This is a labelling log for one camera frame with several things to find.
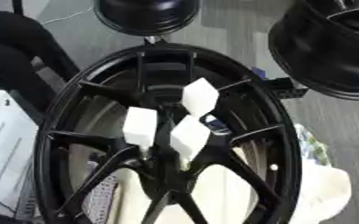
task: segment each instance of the wheel lip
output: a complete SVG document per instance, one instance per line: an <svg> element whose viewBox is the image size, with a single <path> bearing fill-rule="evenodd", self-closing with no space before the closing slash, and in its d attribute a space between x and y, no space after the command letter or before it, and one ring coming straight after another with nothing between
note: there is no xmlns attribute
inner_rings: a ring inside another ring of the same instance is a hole
<svg viewBox="0 0 359 224"><path fill-rule="evenodd" d="M162 35L166 35L175 31L178 31L186 26L188 26L189 24L191 24L194 19L196 18L197 14L199 13L199 9L200 9L200 3L197 0L197 5L196 7L194 7L194 11L189 14L188 17L186 17L182 23L174 23L174 25L167 25L163 28L157 29L157 30L139 30L139 29L131 29L131 28L125 28L121 25L117 25L113 22L111 22L106 16L103 15L103 13L100 10L100 1L99 0L95 0L94 3L94 12L96 14L96 16L98 17L98 19L106 26L108 26L109 28L121 32L121 33L125 33L128 35L133 35L133 36L140 36L140 37L148 37L148 36L162 36Z"/></svg>
<svg viewBox="0 0 359 224"><path fill-rule="evenodd" d="M297 200L299 197L300 181L301 181L301 156L299 143L297 141L296 132L293 128L292 121L289 115L286 113L281 102L276 98L275 95L261 82L261 79L253 74L247 67L241 65L240 63L232 60L231 58L220 54L218 52L213 52L208 49L203 49L200 47L190 46L190 45L176 45L176 44L163 44L166 50L181 50L205 54L215 60L223 61L227 63L227 67L231 66L233 70L236 70L237 73L232 75L232 78L240 79L242 75L249 74L249 77L257 85L257 91L262 93L263 100L277 111L274 111L273 114L279 114L281 116L282 123L285 125L285 133L288 137L285 140L288 142L287 147L290 146L291 150L285 150L285 166L294 168L292 170L286 170L286 180L282 185L282 197L285 201L280 205L278 209L271 214L267 221L263 220L263 223L274 223L273 220L280 218L281 221L289 221L292 213L296 207ZM34 178L35 186L37 189L37 199L41 213L47 221L54 222L53 214L48 213L48 211L54 211L58 206L56 200L54 199L52 181L49 178L49 169L50 163L46 162L49 158L50 149L47 149L45 146L46 143L46 132L50 130L54 125L57 125L64 108L66 105L72 101L75 94L77 94L77 89L75 88L77 83L82 79L93 80L96 78L99 73L107 68L113 66L116 63L127 60L130 55L140 51L146 51L151 47L156 46L136 46L129 49L125 49L121 52L115 52L110 56L96 62L94 65L82 71L77 76L75 76L67 86L62 90L59 96L52 103L51 107L47 111L47 116L45 120L39 127L39 132L37 134L36 143L35 143L35 157L34 157ZM279 212L286 210L285 214L282 216ZM71 220L64 219L63 223L75 223Z"/></svg>

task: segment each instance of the white foam block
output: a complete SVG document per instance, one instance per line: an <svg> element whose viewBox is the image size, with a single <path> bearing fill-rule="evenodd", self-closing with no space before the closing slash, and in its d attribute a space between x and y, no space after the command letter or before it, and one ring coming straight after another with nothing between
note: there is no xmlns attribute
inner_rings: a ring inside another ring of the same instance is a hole
<svg viewBox="0 0 359 224"><path fill-rule="evenodd" d="M184 87L182 105L192 116L201 117L215 108L218 98L219 91L201 78Z"/></svg>
<svg viewBox="0 0 359 224"><path fill-rule="evenodd" d="M142 150L153 146L158 125L158 112L147 108L128 108L123 125L123 135L128 144L136 144Z"/></svg>
<svg viewBox="0 0 359 224"><path fill-rule="evenodd" d="M170 133L170 145L182 158L191 161L204 148L210 133L197 118L187 115Z"/></svg>

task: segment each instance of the gray carpet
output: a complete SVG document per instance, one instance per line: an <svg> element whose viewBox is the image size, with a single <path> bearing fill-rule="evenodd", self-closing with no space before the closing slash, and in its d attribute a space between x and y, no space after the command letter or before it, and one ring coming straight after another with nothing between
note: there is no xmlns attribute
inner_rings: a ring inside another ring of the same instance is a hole
<svg viewBox="0 0 359 224"><path fill-rule="evenodd" d="M90 0L51 0L39 21L63 18L91 5ZM289 0L204 0L196 21L169 39L214 49L249 67L263 68L269 77L279 77L284 74L271 61L266 33L289 5ZM46 27L81 67L142 41L111 31L93 11ZM359 224L359 102L311 91L304 99L285 101L285 105L294 121L304 124L329 146L334 165L350 174L352 200L339 216L325 223Z"/></svg>

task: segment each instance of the wheel spoke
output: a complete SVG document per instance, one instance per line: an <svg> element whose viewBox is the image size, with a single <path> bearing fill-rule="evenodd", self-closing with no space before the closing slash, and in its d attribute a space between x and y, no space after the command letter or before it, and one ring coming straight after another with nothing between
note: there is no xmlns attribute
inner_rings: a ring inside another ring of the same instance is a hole
<svg viewBox="0 0 359 224"><path fill-rule="evenodd" d="M262 205L269 206L271 203L280 201L279 196L265 183L235 152L229 150L226 156L220 156L219 164L228 168L233 173L247 181L257 192Z"/></svg>
<svg viewBox="0 0 359 224"><path fill-rule="evenodd" d="M137 91L143 94L146 90L146 78L144 69L144 52L137 54Z"/></svg>
<svg viewBox="0 0 359 224"><path fill-rule="evenodd" d="M191 52L188 54L188 62L187 62L187 75L189 78L189 83L195 80L194 77L194 60L197 57L197 53Z"/></svg>
<svg viewBox="0 0 359 224"><path fill-rule="evenodd" d="M137 146L122 149L107 161L104 161L103 164L100 164L91 175L87 177L87 180L84 181L84 183L65 201L57 212L62 212L62 210L68 206L80 207L87 195L112 172L120 168L124 161L133 159L137 155L137 153L135 153L136 151L138 151Z"/></svg>
<svg viewBox="0 0 359 224"><path fill-rule="evenodd" d="M128 145L123 137L109 138L104 136L90 136L72 131L53 130L48 136L59 143L83 144L103 152L123 149Z"/></svg>
<svg viewBox="0 0 359 224"><path fill-rule="evenodd" d="M268 133L270 133L272 131L280 130L283 127L284 127L283 124L278 123L278 124L273 124L273 125L264 127L262 129L246 131L242 135L234 136L233 139L231 140L231 144L232 145L242 144L242 143L244 143L246 141L249 141L251 139L263 137L265 134L268 134Z"/></svg>
<svg viewBox="0 0 359 224"><path fill-rule="evenodd" d="M201 210L197 206L196 202L190 194L187 193L176 193L175 199L182 209L187 212L187 215L197 224L208 224L206 218L202 214Z"/></svg>
<svg viewBox="0 0 359 224"><path fill-rule="evenodd" d="M95 96L100 95L109 98L110 100L119 102L125 107L137 106L137 100L132 97L132 92L114 89L112 87L96 84L90 81L81 81L80 85L85 95Z"/></svg>
<svg viewBox="0 0 359 224"><path fill-rule="evenodd" d="M148 207L142 224L153 224L162 213L163 209L169 204L170 193L163 191L158 194L158 197L154 199Z"/></svg>

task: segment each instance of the white cube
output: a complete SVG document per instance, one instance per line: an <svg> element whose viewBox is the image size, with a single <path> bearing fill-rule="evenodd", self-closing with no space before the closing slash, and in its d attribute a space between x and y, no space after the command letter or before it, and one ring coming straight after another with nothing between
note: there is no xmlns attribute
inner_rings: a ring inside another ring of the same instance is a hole
<svg viewBox="0 0 359 224"><path fill-rule="evenodd" d="M144 151L153 146L158 126L158 112L147 108L129 107L123 125L128 144L136 144Z"/></svg>
<svg viewBox="0 0 359 224"><path fill-rule="evenodd" d="M218 98L219 91L201 78L184 87L182 105L192 116L201 117L215 108Z"/></svg>
<svg viewBox="0 0 359 224"><path fill-rule="evenodd" d="M207 144L210 133L197 118L187 115L170 133L170 146L181 158L191 161Z"/></svg>

